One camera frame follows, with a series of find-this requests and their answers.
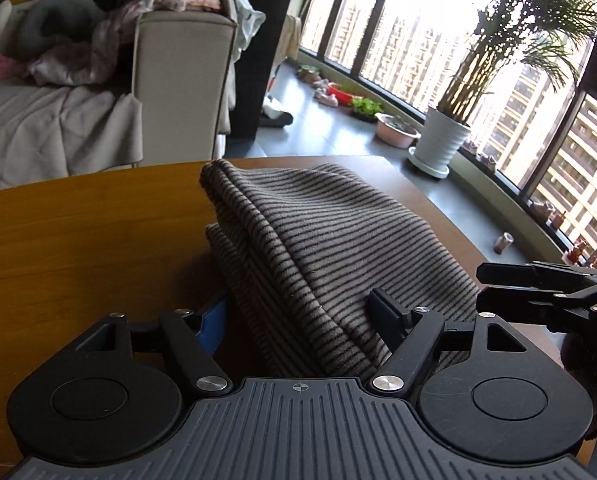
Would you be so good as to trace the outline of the green plant tray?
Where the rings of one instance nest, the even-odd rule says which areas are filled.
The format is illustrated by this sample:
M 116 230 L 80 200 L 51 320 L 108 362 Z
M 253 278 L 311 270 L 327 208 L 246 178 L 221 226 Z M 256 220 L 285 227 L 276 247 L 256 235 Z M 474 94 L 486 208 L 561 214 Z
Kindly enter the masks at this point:
M 361 120 L 362 122 L 371 122 L 374 124 L 378 121 L 378 114 L 383 112 L 383 107 L 380 102 L 365 98 L 364 96 L 353 96 L 351 99 L 351 113 L 352 116 Z

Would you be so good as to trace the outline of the striped knit garment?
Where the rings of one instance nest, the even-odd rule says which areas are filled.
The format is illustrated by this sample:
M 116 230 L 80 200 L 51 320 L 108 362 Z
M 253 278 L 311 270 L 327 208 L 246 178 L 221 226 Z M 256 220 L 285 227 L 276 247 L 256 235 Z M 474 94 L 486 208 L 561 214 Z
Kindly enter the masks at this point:
M 365 311 L 373 289 L 449 321 L 475 315 L 477 284 L 431 226 L 338 165 L 205 165 L 214 255 L 256 347 L 283 376 L 367 379 L 390 350 Z

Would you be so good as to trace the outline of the grey neck pillow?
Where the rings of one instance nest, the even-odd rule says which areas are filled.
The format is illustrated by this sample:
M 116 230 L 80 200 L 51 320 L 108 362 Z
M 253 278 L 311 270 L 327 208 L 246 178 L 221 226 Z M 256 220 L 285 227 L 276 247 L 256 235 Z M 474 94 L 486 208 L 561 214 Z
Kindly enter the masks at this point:
M 16 52 L 38 58 L 57 44 L 90 42 L 104 12 L 93 0 L 39 0 L 25 14 L 16 33 Z

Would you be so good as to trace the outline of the beige sofa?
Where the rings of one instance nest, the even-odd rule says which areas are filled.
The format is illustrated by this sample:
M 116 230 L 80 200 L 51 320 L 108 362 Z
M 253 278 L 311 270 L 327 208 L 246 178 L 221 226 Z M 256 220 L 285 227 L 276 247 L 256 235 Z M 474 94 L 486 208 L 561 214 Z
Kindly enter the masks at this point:
M 26 64 L 0 81 L 0 190 L 120 166 L 218 158 L 234 101 L 232 0 L 134 0 L 90 42 L 24 61 L 14 6 L 0 54 Z

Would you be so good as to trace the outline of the red bowl on floor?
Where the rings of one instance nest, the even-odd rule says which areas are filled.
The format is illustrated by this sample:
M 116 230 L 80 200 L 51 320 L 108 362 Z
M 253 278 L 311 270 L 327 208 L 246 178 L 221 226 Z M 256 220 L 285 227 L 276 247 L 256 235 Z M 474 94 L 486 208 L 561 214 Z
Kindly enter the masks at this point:
M 334 96 L 340 106 L 351 107 L 355 99 L 362 99 L 364 96 L 358 92 L 347 89 L 343 84 L 330 81 L 327 84 L 326 92 L 328 96 Z

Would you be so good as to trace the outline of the tall potted palm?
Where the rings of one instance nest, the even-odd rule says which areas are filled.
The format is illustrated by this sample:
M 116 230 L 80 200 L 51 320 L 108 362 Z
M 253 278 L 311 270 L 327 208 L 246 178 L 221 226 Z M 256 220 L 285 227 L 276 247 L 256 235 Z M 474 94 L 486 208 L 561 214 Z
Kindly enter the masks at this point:
M 468 125 L 501 70 L 521 63 L 560 89 L 579 79 L 573 52 L 595 39 L 595 0 L 489 0 L 477 13 L 474 40 L 435 109 Z

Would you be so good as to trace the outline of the pink basin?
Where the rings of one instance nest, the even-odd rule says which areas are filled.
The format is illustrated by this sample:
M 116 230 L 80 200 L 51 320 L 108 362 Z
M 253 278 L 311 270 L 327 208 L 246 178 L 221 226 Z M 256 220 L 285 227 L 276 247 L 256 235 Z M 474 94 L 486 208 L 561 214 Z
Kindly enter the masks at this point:
M 377 113 L 376 118 L 376 137 L 393 148 L 405 150 L 420 139 L 420 132 L 397 116 Z

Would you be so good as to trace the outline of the white ribbed plant pot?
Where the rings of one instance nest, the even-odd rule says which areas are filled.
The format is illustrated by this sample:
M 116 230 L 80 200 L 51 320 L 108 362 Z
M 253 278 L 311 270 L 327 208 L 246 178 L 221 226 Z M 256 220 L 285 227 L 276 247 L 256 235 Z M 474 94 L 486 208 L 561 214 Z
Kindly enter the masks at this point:
M 443 180 L 448 177 L 451 159 L 469 134 L 468 126 L 430 106 L 421 136 L 408 148 L 407 159 L 428 176 Z

